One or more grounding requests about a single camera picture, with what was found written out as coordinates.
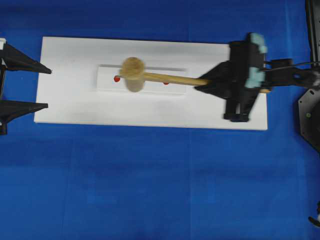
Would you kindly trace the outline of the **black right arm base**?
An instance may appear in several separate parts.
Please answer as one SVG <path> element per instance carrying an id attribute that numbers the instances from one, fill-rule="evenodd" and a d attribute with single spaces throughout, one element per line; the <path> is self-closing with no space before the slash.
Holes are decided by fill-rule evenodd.
<path id="1" fill-rule="evenodd" d="M 305 2 L 311 68 L 320 69 L 320 2 Z M 320 91 L 312 88 L 298 100 L 300 134 L 317 152 L 320 151 Z"/>

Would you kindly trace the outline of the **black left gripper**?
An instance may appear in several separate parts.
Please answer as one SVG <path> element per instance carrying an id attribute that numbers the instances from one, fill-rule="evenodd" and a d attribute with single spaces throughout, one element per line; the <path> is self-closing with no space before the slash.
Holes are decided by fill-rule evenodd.
<path id="1" fill-rule="evenodd" d="M 7 123 L 49 107 L 47 103 L 3 101 L 4 83 L 8 71 L 27 71 L 51 74 L 52 70 L 30 58 L 23 52 L 8 44 L 5 38 L 0 39 L 0 134 L 7 134 Z"/>

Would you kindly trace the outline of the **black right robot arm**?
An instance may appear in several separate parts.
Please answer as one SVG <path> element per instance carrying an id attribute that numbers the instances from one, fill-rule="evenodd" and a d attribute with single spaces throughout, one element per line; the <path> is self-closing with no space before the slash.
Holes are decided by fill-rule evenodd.
<path id="1" fill-rule="evenodd" d="M 320 88 L 319 65 L 300 69 L 290 58 L 266 61 L 268 48 L 261 34 L 250 32 L 244 40 L 231 41 L 229 49 L 227 61 L 201 76 L 208 83 L 195 87 L 226 101 L 225 120 L 248 122 L 261 90 L 282 86 Z"/>

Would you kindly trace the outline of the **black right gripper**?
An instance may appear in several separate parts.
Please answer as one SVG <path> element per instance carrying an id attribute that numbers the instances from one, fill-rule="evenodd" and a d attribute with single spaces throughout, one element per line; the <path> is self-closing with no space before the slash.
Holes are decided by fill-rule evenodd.
<path id="1" fill-rule="evenodd" d="M 225 100 L 223 119 L 248 122 L 265 80 L 263 68 L 268 48 L 263 35 L 253 32 L 248 33 L 244 40 L 230 42 L 229 48 L 229 61 L 219 63 L 199 79 L 230 81 L 230 86 L 207 84 L 194 88 Z"/>

